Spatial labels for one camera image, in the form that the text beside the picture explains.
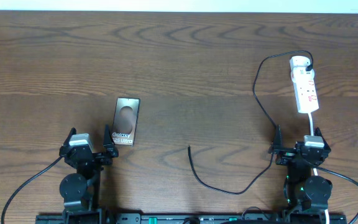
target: wood grain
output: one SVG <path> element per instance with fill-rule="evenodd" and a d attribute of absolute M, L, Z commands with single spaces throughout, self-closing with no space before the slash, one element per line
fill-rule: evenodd
<path fill-rule="evenodd" d="M 23 181 L 49 165 L 71 127 L 101 150 L 116 98 L 142 100 L 134 147 L 103 173 L 101 204 L 115 210 L 278 210 L 284 167 L 269 162 L 273 128 L 251 86 L 266 56 L 305 49 L 315 58 L 320 109 L 313 113 L 333 151 L 324 167 L 358 181 L 358 15 L 0 11 L 0 215 Z M 257 94 L 287 145 L 308 132 L 296 112 L 288 57 L 265 63 Z M 63 208 L 60 162 L 13 200 L 6 223 L 33 223 Z M 332 212 L 350 220 L 358 188 L 333 182 Z"/>

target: cable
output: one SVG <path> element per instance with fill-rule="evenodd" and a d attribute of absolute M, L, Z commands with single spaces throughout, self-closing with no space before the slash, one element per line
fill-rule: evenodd
<path fill-rule="evenodd" d="M 311 113 L 308 113 L 309 115 L 309 124 L 310 124 L 310 135 L 314 136 L 314 132 L 313 132 L 313 118 L 311 117 Z M 314 175 L 318 175 L 317 173 L 317 169 L 313 168 L 313 174 Z"/>
<path fill-rule="evenodd" d="M 276 54 L 276 55 L 271 55 L 265 59 L 262 60 L 262 62 L 259 65 L 258 71 L 256 72 L 256 76 L 255 76 L 255 80 L 254 80 L 254 84 L 252 85 L 252 92 L 254 94 L 255 100 L 256 102 L 258 102 L 260 108 L 262 109 L 262 111 L 265 113 L 266 117 L 270 120 L 270 122 L 272 123 L 273 127 L 276 128 L 276 123 L 274 123 L 273 119 L 267 114 L 265 108 L 262 106 L 262 104 L 260 103 L 260 101 L 258 100 L 258 98 L 256 97 L 256 93 L 255 93 L 255 84 L 256 84 L 256 80 L 258 79 L 259 76 L 259 72 L 260 72 L 260 68 L 262 68 L 263 63 L 269 59 L 269 58 L 275 58 L 275 57 L 279 57 L 279 56 L 284 56 L 284 55 L 288 55 L 288 54 L 296 54 L 296 53 L 308 53 L 310 55 L 310 59 L 311 59 L 311 63 L 309 66 L 307 66 L 306 71 L 310 71 L 313 69 L 313 56 L 310 52 L 308 52 L 307 50 L 296 50 L 296 51 L 291 51 L 291 52 L 286 52 L 286 53 L 282 53 L 282 54 Z"/>
<path fill-rule="evenodd" d="M 30 179 L 26 180 L 17 190 L 15 190 L 15 192 L 12 194 L 12 196 L 9 198 L 9 200 L 6 202 L 4 210 L 2 211 L 2 215 L 1 215 L 1 224 L 5 224 L 5 214 L 6 214 L 6 210 L 9 207 L 9 204 L 12 202 L 13 198 L 17 195 L 17 193 L 19 193 L 20 190 L 23 189 L 23 187 L 25 187 L 28 183 L 30 183 L 31 181 L 33 181 L 35 178 L 41 176 L 44 172 L 48 171 L 50 168 L 52 168 L 56 163 L 58 163 L 60 161 L 60 159 L 62 159 L 63 157 L 60 156 L 57 160 L 55 160 L 55 162 L 51 163 L 47 168 L 45 168 L 44 170 L 41 170 L 41 172 L 39 172 L 38 174 L 35 174 L 34 176 L 32 176 Z"/>
<path fill-rule="evenodd" d="M 266 112 L 265 108 L 262 106 L 262 104 L 260 103 L 260 101 L 258 100 L 258 97 L 256 96 L 256 93 L 255 93 L 255 85 L 256 85 L 256 80 L 258 79 L 258 76 L 259 76 L 259 72 L 260 72 L 260 69 L 262 68 L 262 65 L 263 63 L 269 59 L 269 58 L 275 58 L 275 57 L 279 57 L 279 56 L 284 56 L 284 55 L 288 55 L 288 54 L 297 54 L 297 53 L 308 53 L 310 55 L 310 59 L 311 59 L 311 63 L 309 66 L 307 66 L 306 68 L 306 71 L 310 71 L 313 69 L 313 56 L 310 52 L 308 52 L 307 50 L 296 50 L 296 51 L 291 51 L 291 52 L 285 52 L 285 53 L 282 53 L 282 54 L 276 54 L 276 55 L 271 55 L 265 59 L 262 60 L 262 62 L 260 63 L 259 65 L 259 68 L 256 72 L 256 76 L 255 76 L 255 80 L 254 80 L 254 84 L 252 85 L 252 92 L 254 94 L 254 97 L 255 97 L 255 100 L 256 102 L 258 102 L 260 108 L 262 109 L 262 111 L 265 113 L 265 115 L 267 116 L 267 118 L 270 120 L 270 122 L 272 123 L 273 127 L 276 128 L 277 125 L 276 123 L 274 123 L 273 119 L 269 116 L 269 114 Z M 223 192 L 223 193 L 226 193 L 226 194 L 233 194 L 233 195 L 240 195 L 240 194 L 243 194 L 244 192 L 246 192 L 250 187 L 251 185 L 262 175 L 266 172 L 266 170 L 268 170 L 270 168 L 270 166 L 272 165 L 272 162 L 273 162 L 273 156 L 274 156 L 274 153 L 272 153 L 272 158 L 270 159 L 270 163 L 269 165 L 266 167 L 266 169 L 264 169 L 260 174 L 258 174 L 252 181 L 251 183 L 242 191 L 240 192 L 230 192 L 230 191 L 227 191 L 227 190 L 222 190 L 222 189 L 218 189 L 216 187 L 212 187 L 206 183 L 204 183 L 197 175 L 196 171 L 195 171 L 195 168 L 194 168 L 194 165 L 193 165 L 193 160 L 191 159 L 191 151 L 190 151 L 190 146 L 188 147 L 188 156 L 189 156 L 189 162 L 190 162 L 190 166 L 191 166 L 191 171 L 193 171 L 193 174 L 194 174 L 194 177 L 196 177 L 196 180 L 201 184 L 203 185 L 204 187 L 207 187 L 209 189 L 212 189 L 212 190 L 217 190 L 218 192 Z"/>
<path fill-rule="evenodd" d="M 248 210 L 250 210 L 250 209 L 252 209 L 252 208 L 258 209 L 260 212 L 262 212 L 262 214 L 264 214 L 265 218 L 267 218 L 267 220 L 269 220 L 268 216 L 266 216 L 266 214 L 264 213 L 264 211 L 262 211 L 262 209 L 260 209 L 259 207 L 256 207 L 256 206 L 251 206 L 251 207 L 247 208 L 247 209 L 242 213 L 242 215 L 241 215 L 241 220 L 244 220 L 244 219 L 245 219 L 245 216 L 244 216 L 244 215 L 246 215 L 246 213 L 248 212 Z"/>
<path fill-rule="evenodd" d="M 313 132 L 313 118 L 311 116 L 311 112 L 308 113 L 309 116 L 309 124 L 310 124 L 310 135 L 314 136 L 314 132 Z M 318 175 L 317 172 L 317 168 L 313 168 L 313 174 L 314 175 Z M 329 213 L 328 213 L 328 208 L 324 210 L 324 214 L 326 215 L 326 224 L 329 224 Z"/>
<path fill-rule="evenodd" d="M 314 136 L 314 131 L 313 131 L 313 118 L 311 117 L 311 113 L 308 113 L 309 115 L 309 123 L 310 123 L 310 135 Z"/>
<path fill-rule="evenodd" d="M 350 177 L 347 177 L 345 175 L 342 175 L 342 174 L 339 174 L 337 172 L 334 172 L 334 171 L 331 171 L 331 170 L 328 170 L 328 169 L 325 169 L 325 168 L 322 168 L 322 167 L 316 167 L 315 165 L 313 165 L 312 163 L 310 163 L 309 161 L 307 161 L 302 155 L 301 155 L 302 159 L 311 167 L 314 167 L 318 170 L 321 170 L 321 171 L 324 171 L 324 172 L 327 172 L 328 174 L 332 174 L 332 175 L 335 175 L 337 177 L 340 177 L 340 178 L 343 178 L 353 184 L 355 184 L 356 186 L 358 186 L 358 182 L 353 180 L 352 178 Z M 356 220 L 358 219 L 358 212 L 356 213 L 356 215 L 354 216 L 354 218 L 349 222 L 349 224 L 353 224 L 356 222 Z"/>
<path fill-rule="evenodd" d="M 324 214 L 326 214 L 326 224 L 329 224 L 329 213 L 328 213 L 328 209 L 324 210 Z"/>
<path fill-rule="evenodd" d="M 219 188 L 216 188 L 216 187 L 212 187 L 206 183 L 204 183 L 197 175 L 195 169 L 194 169 L 194 165 L 193 165 L 193 160 L 191 159 L 191 150 L 190 150 L 190 146 L 187 148 L 187 152 L 188 152 L 188 155 L 189 155 L 189 162 L 190 162 L 190 167 L 191 167 L 191 171 L 193 171 L 193 174 L 194 174 L 194 177 L 196 177 L 196 180 L 201 184 L 203 185 L 204 187 L 206 188 L 209 188 L 209 189 L 212 189 L 212 190 L 216 190 L 218 192 L 222 192 L 222 193 L 226 193 L 226 194 L 231 194 L 231 195 L 240 195 L 240 194 L 243 194 L 245 193 L 250 187 L 251 185 L 262 175 L 266 172 L 266 170 L 268 170 L 270 168 L 270 166 L 272 165 L 272 162 L 273 162 L 273 156 L 274 156 L 274 153 L 272 153 L 272 157 L 270 158 L 270 162 L 268 164 L 268 166 L 261 172 L 259 173 L 252 181 L 251 183 L 248 185 L 248 187 L 246 187 L 244 190 L 240 191 L 240 192 L 230 192 L 230 191 L 227 191 L 227 190 L 222 190 L 222 189 L 219 189 Z"/>

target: white wall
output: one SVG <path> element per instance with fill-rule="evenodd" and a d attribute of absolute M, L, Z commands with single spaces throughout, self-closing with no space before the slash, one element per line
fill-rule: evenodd
<path fill-rule="evenodd" d="M 358 13 L 358 0 L 0 0 L 0 10 Z"/>

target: white power strip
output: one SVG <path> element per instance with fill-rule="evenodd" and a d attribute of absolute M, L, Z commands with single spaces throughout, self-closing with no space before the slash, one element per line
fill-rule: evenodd
<path fill-rule="evenodd" d="M 306 71 L 309 65 L 310 60 L 304 56 L 294 56 L 290 60 L 291 79 L 299 113 L 311 113 L 318 109 L 314 70 Z"/>

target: black cable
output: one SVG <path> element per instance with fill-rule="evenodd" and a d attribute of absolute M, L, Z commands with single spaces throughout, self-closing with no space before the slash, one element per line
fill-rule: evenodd
<path fill-rule="evenodd" d="M 262 109 L 262 111 L 265 113 L 266 117 L 270 120 L 270 122 L 272 123 L 273 127 L 276 128 L 276 123 L 274 123 L 273 119 L 267 114 L 265 108 L 262 106 L 262 104 L 260 103 L 260 101 L 258 100 L 258 98 L 256 97 L 256 93 L 255 93 L 255 84 L 256 84 L 256 80 L 258 79 L 259 76 L 259 72 L 260 72 L 260 68 L 262 68 L 263 63 L 269 59 L 269 58 L 275 58 L 275 57 L 279 57 L 279 56 L 283 56 L 283 55 L 288 55 L 288 54 L 297 54 L 297 53 L 308 53 L 310 55 L 310 59 L 311 59 L 311 64 L 309 66 L 307 66 L 306 71 L 310 71 L 313 68 L 313 56 L 310 52 L 308 52 L 307 50 L 296 50 L 296 51 L 291 51 L 291 52 L 286 52 L 286 53 L 282 53 L 282 54 L 276 54 L 276 55 L 271 55 L 265 59 L 262 60 L 262 62 L 259 65 L 258 71 L 256 72 L 256 76 L 255 76 L 255 80 L 254 80 L 254 85 L 252 86 L 252 92 L 254 94 L 255 100 L 256 102 L 258 102 L 260 108 Z"/>
<path fill-rule="evenodd" d="M 345 180 L 347 180 L 347 181 L 349 181 L 349 182 L 355 184 L 356 186 L 358 186 L 358 182 L 355 181 L 355 180 L 353 180 L 352 178 L 346 177 L 345 175 L 342 175 L 342 174 L 338 174 L 337 172 L 331 171 L 331 170 L 329 170 L 329 169 L 325 169 L 325 168 L 322 168 L 322 167 L 315 166 L 314 164 L 312 164 L 312 163 L 310 163 L 309 161 L 307 161 L 307 160 L 302 156 L 302 154 L 300 154 L 300 155 L 301 155 L 302 159 L 303 159 L 309 166 L 311 166 L 312 168 L 316 168 L 316 169 L 321 170 L 321 171 L 324 171 L 324 172 L 326 172 L 326 173 L 328 173 L 328 174 L 332 174 L 332 175 L 335 175 L 335 176 L 337 176 L 337 177 L 343 178 L 343 179 L 345 179 Z M 354 218 L 349 222 L 349 224 L 355 223 L 357 219 L 358 219 L 358 212 L 356 213 L 356 215 L 354 216 Z"/>
<path fill-rule="evenodd" d="M 63 157 L 60 156 L 57 160 L 55 160 L 55 162 L 51 163 L 47 168 L 45 168 L 44 170 L 42 170 L 41 172 L 39 172 L 38 174 L 35 174 L 34 176 L 32 176 L 30 179 L 28 179 L 27 181 L 25 181 L 17 190 L 15 190 L 15 192 L 12 194 L 12 196 L 9 198 L 9 200 L 6 202 L 4 210 L 2 211 L 2 215 L 1 215 L 1 224 L 5 224 L 5 214 L 6 214 L 6 210 L 9 207 L 9 204 L 12 202 L 13 198 L 17 195 L 17 193 L 19 193 L 20 190 L 23 189 L 23 187 L 25 187 L 28 183 L 30 183 L 31 181 L 33 181 L 35 178 L 41 176 L 44 172 L 48 171 L 50 168 L 52 168 L 56 163 L 58 163 L 60 161 L 60 159 L 62 159 Z"/>
<path fill-rule="evenodd" d="M 269 220 L 268 216 L 266 216 L 266 214 L 264 213 L 264 211 L 262 211 L 262 209 L 260 209 L 259 207 L 256 207 L 256 206 L 251 206 L 251 207 L 247 208 L 247 209 L 242 213 L 242 215 L 241 215 L 241 220 L 244 220 L 244 219 L 245 219 L 245 216 L 244 216 L 244 215 L 246 215 L 246 213 L 248 212 L 248 210 L 253 209 L 253 208 L 258 209 L 260 212 L 262 212 L 262 214 L 264 214 L 264 216 L 267 218 L 267 220 Z"/>
<path fill-rule="evenodd" d="M 258 102 L 260 108 L 262 109 L 262 111 L 265 113 L 265 115 L 267 116 L 267 118 L 270 120 L 270 122 L 273 124 L 274 128 L 276 128 L 276 124 L 274 123 L 273 119 L 269 116 L 269 114 L 267 114 L 265 108 L 262 106 L 262 104 L 260 103 L 260 101 L 258 100 L 258 98 L 256 97 L 256 93 L 255 93 L 255 85 L 256 85 L 256 80 L 258 79 L 258 76 L 259 76 L 259 72 L 260 72 L 260 68 L 262 68 L 262 65 L 263 63 L 269 59 L 269 58 L 274 58 L 274 57 L 279 57 L 279 56 L 283 56 L 283 55 L 288 55 L 288 54 L 296 54 L 296 53 L 308 53 L 310 55 L 310 59 L 311 59 L 311 64 L 309 66 L 307 66 L 306 68 L 306 71 L 310 71 L 312 68 L 313 68 L 313 56 L 310 52 L 308 52 L 307 50 L 296 50 L 296 51 L 291 51 L 291 52 L 286 52 L 286 53 L 282 53 L 282 54 L 276 54 L 276 55 L 271 55 L 265 59 L 262 60 L 262 62 L 260 63 L 259 65 L 259 68 L 256 72 L 256 76 L 255 76 L 255 80 L 254 80 L 254 85 L 252 86 L 252 92 L 254 93 L 254 97 L 255 97 L 255 100 L 256 102 Z M 208 184 L 204 183 L 197 175 L 195 169 L 194 169 L 194 165 L 193 165 L 193 160 L 191 159 L 191 152 L 190 152 L 190 146 L 188 147 L 188 156 L 189 156 L 189 161 L 190 161 L 190 166 L 191 166 L 191 171 L 193 171 L 193 174 L 194 174 L 194 177 L 196 177 L 196 180 L 201 184 L 203 185 L 204 187 L 207 187 L 209 189 L 212 189 L 212 190 L 217 190 L 218 192 L 223 192 L 223 193 L 226 193 L 226 194 L 234 194 L 234 195 L 240 195 L 240 194 L 243 194 L 244 192 L 246 192 L 250 187 L 251 185 L 263 174 L 266 172 L 266 170 L 268 170 L 270 168 L 270 166 L 272 165 L 272 162 L 273 162 L 273 156 L 274 154 L 272 153 L 272 158 L 270 159 L 270 163 L 269 165 L 266 167 L 266 169 L 264 169 L 260 174 L 258 174 L 252 181 L 251 183 L 248 185 L 247 188 L 245 188 L 244 190 L 240 191 L 240 192 L 230 192 L 230 191 L 227 191 L 227 190 L 221 190 L 221 189 L 218 189 L 216 187 L 212 187 L 212 186 L 209 186 Z"/>
<path fill-rule="evenodd" d="M 266 172 L 266 170 L 268 170 L 270 168 L 270 166 L 272 165 L 272 162 L 273 162 L 273 156 L 274 154 L 272 153 L 272 157 L 270 158 L 270 163 L 268 164 L 268 166 L 261 172 L 259 173 L 252 181 L 251 183 L 248 185 L 248 187 L 246 187 L 244 190 L 240 191 L 240 192 L 230 192 L 230 191 L 227 191 L 227 190 L 222 190 L 222 189 L 218 189 L 216 187 L 212 187 L 206 183 L 204 183 L 197 175 L 195 169 L 194 169 L 194 165 L 193 165 L 193 160 L 191 159 L 191 151 L 190 151 L 190 146 L 187 148 L 187 152 L 188 152 L 188 155 L 189 155 L 189 161 L 190 161 L 190 167 L 191 167 L 191 171 L 193 171 L 193 174 L 194 174 L 194 177 L 196 177 L 196 180 L 201 184 L 203 185 L 204 187 L 206 188 L 209 188 L 209 189 L 212 189 L 212 190 L 216 190 L 218 192 L 223 192 L 223 193 L 226 193 L 226 194 L 231 194 L 231 195 L 240 195 L 240 194 L 243 194 L 245 193 L 250 187 L 251 185 L 262 175 Z"/>

